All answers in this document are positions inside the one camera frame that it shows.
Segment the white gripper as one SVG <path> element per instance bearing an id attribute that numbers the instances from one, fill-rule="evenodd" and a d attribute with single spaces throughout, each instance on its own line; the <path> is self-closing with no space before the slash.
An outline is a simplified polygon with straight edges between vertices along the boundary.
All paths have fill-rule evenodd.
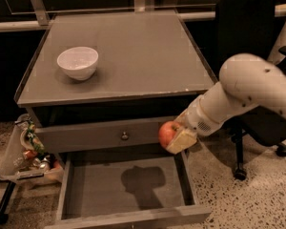
<path id="1" fill-rule="evenodd" d="M 202 96 L 200 95 L 174 120 L 192 130 L 187 128 L 178 130 L 166 148 L 169 153 L 176 155 L 195 145 L 197 135 L 208 136 L 221 128 L 221 124 L 211 120 L 204 113 L 201 100 Z"/>

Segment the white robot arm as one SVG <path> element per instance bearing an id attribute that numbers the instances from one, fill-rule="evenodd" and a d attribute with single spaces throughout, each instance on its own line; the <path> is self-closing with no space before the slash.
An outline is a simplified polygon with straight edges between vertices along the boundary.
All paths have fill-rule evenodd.
<path id="1" fill-rule="evenodd" d="M 227 58 L 218 82 L 196 98 L 175 120 L 161 126 L 160 145 L 172 154 L 219 130 L 229 119 L 247 115 L 257 128 L 254 138 L 286 139 L 286 75 L 276 65 L 251 54 Z"/>

